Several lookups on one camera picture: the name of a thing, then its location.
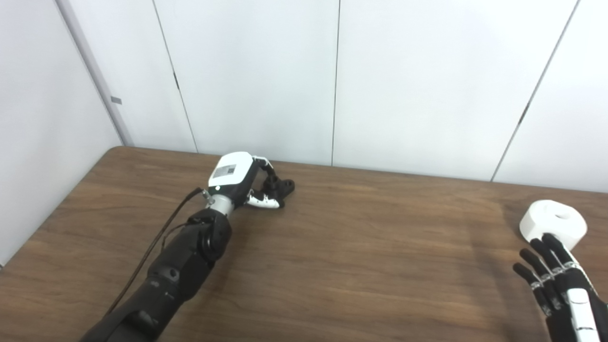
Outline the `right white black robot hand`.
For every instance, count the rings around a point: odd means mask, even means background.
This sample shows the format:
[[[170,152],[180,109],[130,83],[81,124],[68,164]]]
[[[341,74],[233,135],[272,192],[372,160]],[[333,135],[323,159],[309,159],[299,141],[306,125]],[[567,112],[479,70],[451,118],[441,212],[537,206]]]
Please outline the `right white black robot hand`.
[[[607,303],[586,271],[554,235],[533,238],[513,271],[528,284],[552,342],[606,342]]]

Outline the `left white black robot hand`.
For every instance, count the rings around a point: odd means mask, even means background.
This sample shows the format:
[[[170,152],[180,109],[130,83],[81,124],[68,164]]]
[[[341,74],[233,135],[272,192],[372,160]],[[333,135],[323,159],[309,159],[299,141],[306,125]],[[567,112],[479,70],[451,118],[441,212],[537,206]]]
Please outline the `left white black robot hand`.
[[[276,176],[274,167],[265,157],[254,156],[248,152],[234,152],[222,156],[208,181],[208,207],[225,216],[244,205],[263,209],[285,207],[284,199],[280,196],[253,188],[260,170],[270,177]]]

